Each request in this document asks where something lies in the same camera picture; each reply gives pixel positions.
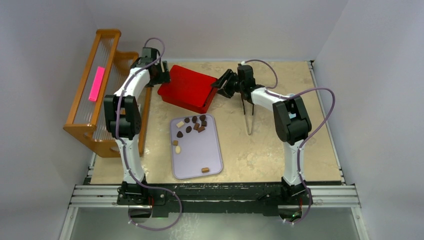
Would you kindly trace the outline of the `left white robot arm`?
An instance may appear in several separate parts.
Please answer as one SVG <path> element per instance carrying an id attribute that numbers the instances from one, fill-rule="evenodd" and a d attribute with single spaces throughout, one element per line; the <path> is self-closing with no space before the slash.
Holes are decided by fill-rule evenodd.
<path id="1" fill-rule="evenodd" d="M 106 129 L 115 139 L 123 166 L 119 203 L 132 200 L 142 205 L 149 199 L 149 187 L 143 183 L 145 172 L 140 163 L 142 117 L 137 100 L 144 88 L 170 81 L 167 67 L 161 66 L 161 57 L 158 49 L 144 47 L 141 56 L 130 66 L 123 85 L 103 99 Z"/>

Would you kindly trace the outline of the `black metal tongs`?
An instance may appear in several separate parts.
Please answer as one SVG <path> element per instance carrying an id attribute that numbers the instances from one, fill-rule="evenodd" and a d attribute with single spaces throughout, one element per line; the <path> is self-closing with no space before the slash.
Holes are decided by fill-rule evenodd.
<path id="1" fill-rule="evenodd" d="M 248 113 L 247 111 L 247 104 L 245 103 L 245 100 L 241 99 L 242 109 L 243 109 L 243 115 L 245 119 L 245 128 L 246 133 L 248 136 L 251 136 L 253 133 L 253 125 L 254 125 L 254 119 L 255 119 L 255 105 L 251 104 L 251 111 Z"/>

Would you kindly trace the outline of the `pink rectangular block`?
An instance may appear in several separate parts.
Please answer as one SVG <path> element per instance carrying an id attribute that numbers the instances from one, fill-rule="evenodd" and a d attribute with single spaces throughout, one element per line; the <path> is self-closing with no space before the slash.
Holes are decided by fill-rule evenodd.
<path id="1" fill-rule="evenodd" d="M 90 102 L 96 102 L 100 94 L 100 88 L 102 86 L 103 77 L 105 74 L 105 68 L 98 66 L 94 75 L 92 87 L 88 96 Z"/>

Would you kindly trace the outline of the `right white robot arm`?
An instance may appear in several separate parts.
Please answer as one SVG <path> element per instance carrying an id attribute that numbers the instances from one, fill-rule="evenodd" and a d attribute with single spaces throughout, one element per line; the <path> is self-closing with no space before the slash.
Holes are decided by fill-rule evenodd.
<path id="1" fill-rule="evenodd" d="M 312 123 L 300 96 L 282 95 L 257 84 L 253 68 L 239 65 L 237 71 L 228 69 L 211 84 L 217 93 L 228 99 L 239 93 L 243 101 L 261 106 L 273 113 L 275 132 L 284 146 L 284 173 L 280 196 L 288 204 L 305 192 L 303 174 L 304 154 L 301 143 L 312 130 Z"/>

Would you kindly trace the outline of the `white oval chocolate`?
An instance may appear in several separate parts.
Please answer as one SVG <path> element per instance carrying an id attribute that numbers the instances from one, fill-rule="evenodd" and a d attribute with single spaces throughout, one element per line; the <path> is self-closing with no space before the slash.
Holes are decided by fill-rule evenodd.
<path id="1" fill-rule="evenodd" d="M 180 147 L 179 145 L 177 145 L 177 146 L 175 147 L 175 153 L 176 153 L 176 154 L 180 154 L 180 153 L 181 153 L 181 147 Z"/>

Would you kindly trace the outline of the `white rectangular chocolate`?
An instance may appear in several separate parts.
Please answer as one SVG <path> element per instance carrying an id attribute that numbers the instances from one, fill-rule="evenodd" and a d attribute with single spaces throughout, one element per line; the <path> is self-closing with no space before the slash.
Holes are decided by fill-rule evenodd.
<path id="1" fill-rule="evenodd" d="M 176 127 L 177 128 L 181 128 L 182 126 L 184 126 L 185 125 L 185 122 L 184 121 L 180 121 L 180 122 L 178 122 L 177 124 L 176 124 Z"/>

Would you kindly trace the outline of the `lavender plastic tray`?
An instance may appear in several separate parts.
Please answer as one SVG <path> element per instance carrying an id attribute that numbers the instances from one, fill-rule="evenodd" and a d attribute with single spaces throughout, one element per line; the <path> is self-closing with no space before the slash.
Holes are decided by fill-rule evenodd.
<path id="1" fill-rule="evenodd" d="M 202 132 L 192 129 L 186 133 L 186 127 L 193 128 L 195 125 L 192 116 L 187 116 L 190 122 L 180 128 L 176 124 L 184 121 L 185 116 L 174 118 L 169 123 L 172 171 L 179 180 L 219 174 L 224 168 L 215 118 L 208 113 L 205 115 L 206 126 Z M 183 133 L 182 138 L 177 137 L 179 131 Z M 173 141 L 178 141 L 179 154 L 175 153 Z M 202 168 L 209 168 L 209 172 L 202 173 Z"/>

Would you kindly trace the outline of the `red box lid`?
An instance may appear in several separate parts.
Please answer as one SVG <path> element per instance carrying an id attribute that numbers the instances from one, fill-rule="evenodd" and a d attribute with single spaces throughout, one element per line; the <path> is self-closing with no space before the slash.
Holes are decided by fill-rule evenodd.
<path id="1" fill-rule="evenodd" d="M 217 78 L 193 71 L 191 69 L 174 65 L 169 71 L 170 82 L 163 83 L 157 94 L 169 95 L 171 97 L 183 97 L 188 98 L 189 94 L 203 94 L 208 95 L 211 90 L 216 88 L 211 87 L 211 84 L 217 80 Z"/>

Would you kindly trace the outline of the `brown caramel chocolate bottom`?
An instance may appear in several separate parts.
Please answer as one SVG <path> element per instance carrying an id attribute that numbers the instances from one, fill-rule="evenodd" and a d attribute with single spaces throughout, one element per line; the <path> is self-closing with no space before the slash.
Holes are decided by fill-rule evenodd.
<path id="1" fill-rule="evenodd" d="M 208 173 L 210 171 L 210 169 L 208 167 L 204 167 L 201 169 L 202 173 Z"/>

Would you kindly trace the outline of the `black metal base rail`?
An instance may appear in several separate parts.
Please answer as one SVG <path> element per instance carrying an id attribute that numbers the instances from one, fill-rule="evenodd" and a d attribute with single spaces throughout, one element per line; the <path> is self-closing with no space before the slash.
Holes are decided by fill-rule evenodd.
<path id="1" fill-rule="evenodd" d="M 281 182 L 161 183 L 76 185 L 70 207 L 151 210 L 154 217 L 170 213 L 262 214 L 290 218 L 312 208 L 360 207 L 353 185 L 310 185 L 309 192 L 290 195 Z"/>

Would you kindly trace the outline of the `brown bar chocolate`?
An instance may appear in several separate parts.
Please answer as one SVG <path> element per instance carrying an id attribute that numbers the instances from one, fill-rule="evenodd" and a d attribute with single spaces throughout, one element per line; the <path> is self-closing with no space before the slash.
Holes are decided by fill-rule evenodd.
<path id="1" fill-rule="evenodd" d="M 199 126 L 200 126 L 200 124 L 199 124 L 199 123 L 195 123 L 195 124 L 194 124 L 193 129 L 197 131 L 197 130 L 198 130 L 198 128 L 199 128 Z"/>
<path id="2" fill-rule="evenodd" d="M 198 133 L 200 133 L 200 132 L 202 132 L 202 131 L 204 131 L 205 130 L 205 126 L 200 126 L 198 129 L 197 129 L 197 132 Z"/>

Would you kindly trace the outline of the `orange wooden tiered rack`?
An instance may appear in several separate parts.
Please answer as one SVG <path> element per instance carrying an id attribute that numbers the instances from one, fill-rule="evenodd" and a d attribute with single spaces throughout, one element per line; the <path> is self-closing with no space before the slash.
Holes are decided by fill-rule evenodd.
<path id="1" fill-rule="evenodd" d="M 82 72 L 73 103 L 63 129 L 102 158 L 118 158 L 120 151 L 107 131 L 103 100 L 114 94 L 127 79 L 131 64 L 139 54 L 117 49 L 121 32 L 98 29 Z M 105 72 L 96 102 L 88 100 L 97 67 Z"/>

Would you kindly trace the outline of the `red chocolate box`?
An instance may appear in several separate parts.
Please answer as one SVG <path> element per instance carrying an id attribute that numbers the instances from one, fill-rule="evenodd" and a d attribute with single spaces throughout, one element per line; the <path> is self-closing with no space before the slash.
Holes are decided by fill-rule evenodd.
<path id="1" fill-rule="evenodd" d="M 190 93 L 187 99 L 184 97 L 169 96 L 166 94 L 160 94 L 160 96 L 162 100 L 168 104 L 175 105 L 198 114 L 205 114 L 208 112 L 216 92 L 216 90 L 211 90 L 208 95 Z"/>

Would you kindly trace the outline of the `dark heart chocolate left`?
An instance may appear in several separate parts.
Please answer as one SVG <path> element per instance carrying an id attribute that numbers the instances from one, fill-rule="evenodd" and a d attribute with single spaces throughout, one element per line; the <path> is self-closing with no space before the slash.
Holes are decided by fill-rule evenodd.
<path id="1" fill-rule="evenodd" d="M 183 135 L 183 133 L 181 131 L 178 131 L 176 136 L 178 138 L 182 138 L 184 135 Z"/>

